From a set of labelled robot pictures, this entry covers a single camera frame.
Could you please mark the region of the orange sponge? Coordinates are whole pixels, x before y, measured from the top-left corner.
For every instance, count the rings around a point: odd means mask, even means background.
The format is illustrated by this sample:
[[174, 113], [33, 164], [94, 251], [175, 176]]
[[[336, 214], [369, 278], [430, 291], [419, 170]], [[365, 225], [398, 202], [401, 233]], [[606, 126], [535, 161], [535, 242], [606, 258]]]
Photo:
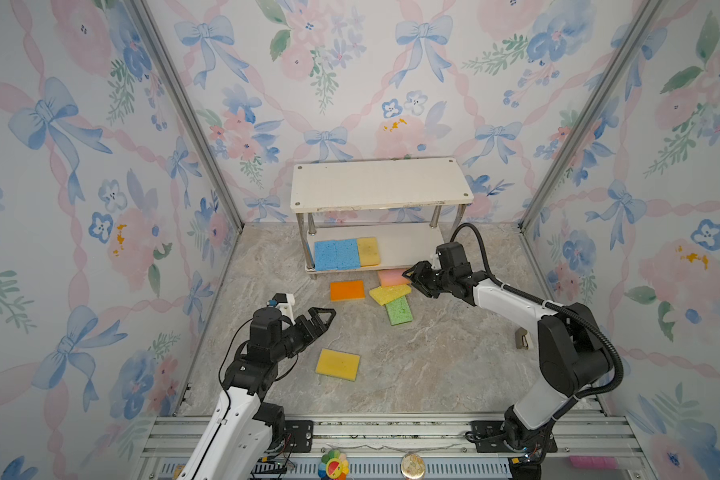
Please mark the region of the orange sponge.
[[362, 280], [332, 282], [330, 300], [332, 302], [362, 300], [365, 298], [365, 286]]

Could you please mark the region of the blue sponge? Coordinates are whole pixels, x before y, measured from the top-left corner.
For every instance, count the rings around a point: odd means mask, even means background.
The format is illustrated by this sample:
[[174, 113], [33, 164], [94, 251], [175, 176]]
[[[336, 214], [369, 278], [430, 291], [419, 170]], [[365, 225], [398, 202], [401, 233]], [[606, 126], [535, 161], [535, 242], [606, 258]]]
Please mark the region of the blue sponge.
[[337, 240], [335, 243], [336, 267], [338, 270], [354, 270], [361, 267], [358, 242], [356, 239]]
[[333, 271], [338, 269], [338, 253], [335, 241], [316, 242], [314, 248], [316, 271]]

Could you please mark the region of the blue sponge front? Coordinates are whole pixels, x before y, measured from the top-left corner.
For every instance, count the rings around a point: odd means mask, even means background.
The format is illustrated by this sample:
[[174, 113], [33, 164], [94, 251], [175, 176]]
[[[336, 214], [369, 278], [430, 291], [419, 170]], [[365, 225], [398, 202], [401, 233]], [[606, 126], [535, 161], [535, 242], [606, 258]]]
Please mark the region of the blue sponge front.
[[356, 239], [337, 240], [335, 243], [336, 267], [338, 270], [354, 270], [361, 267], [358, 242]]

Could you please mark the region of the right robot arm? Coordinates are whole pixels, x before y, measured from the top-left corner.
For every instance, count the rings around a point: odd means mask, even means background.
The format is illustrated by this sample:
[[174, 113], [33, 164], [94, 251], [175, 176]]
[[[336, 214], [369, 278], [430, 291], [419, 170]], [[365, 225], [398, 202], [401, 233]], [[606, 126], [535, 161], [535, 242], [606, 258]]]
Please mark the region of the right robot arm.
[[499, 433], [471, 433], [473, 443], [501, 441], [528, 458], [541, 457], [557, 421], [580, 400], [608, 393], [623, 381], [621, 357], [582, 304], [543, 300], [490, 272], [474, 272], [469, 263], [435, 269], [421, 261], [403, 276], [428, 298], [447, 293], [514, 322], [537, 348], [538, 380], [505, 411]]

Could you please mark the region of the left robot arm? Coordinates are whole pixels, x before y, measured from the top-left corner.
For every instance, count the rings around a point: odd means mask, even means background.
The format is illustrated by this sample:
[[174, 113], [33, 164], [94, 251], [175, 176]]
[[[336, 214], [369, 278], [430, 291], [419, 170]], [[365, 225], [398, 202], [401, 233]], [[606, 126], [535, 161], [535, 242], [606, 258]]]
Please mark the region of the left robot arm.
[[220, 369], [219, 399], [181, 479], [248, 479], [268, 452], [286, 446], [284, 409], [265, 397], [279, 377], [279, 363], [315, 343], [336, 315], [312, 307], [292, 320], [272, 304], [253, 313], [245, 323], [248, 340]]

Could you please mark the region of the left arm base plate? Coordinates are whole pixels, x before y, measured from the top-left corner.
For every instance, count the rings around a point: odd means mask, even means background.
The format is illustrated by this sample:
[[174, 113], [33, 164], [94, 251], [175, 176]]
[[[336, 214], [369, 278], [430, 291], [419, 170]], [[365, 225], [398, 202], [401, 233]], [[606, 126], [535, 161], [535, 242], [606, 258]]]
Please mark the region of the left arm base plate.
[[268, 428], [272, 438], [265, 453], [310, 453], [315, 423], [312, 420], [278, 420]]

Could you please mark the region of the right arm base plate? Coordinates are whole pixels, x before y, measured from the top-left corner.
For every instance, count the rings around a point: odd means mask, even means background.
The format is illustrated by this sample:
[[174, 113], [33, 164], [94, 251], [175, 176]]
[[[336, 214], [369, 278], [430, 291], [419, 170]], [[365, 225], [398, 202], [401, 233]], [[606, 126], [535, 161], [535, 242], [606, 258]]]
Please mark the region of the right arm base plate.
[[472, 421], [464, 437], [475, 446], [478, 453], [539, 456], [558, 451], [552, 433], [555, 423], [552, 419], [540, 428], [530, 430], [514, 420]]

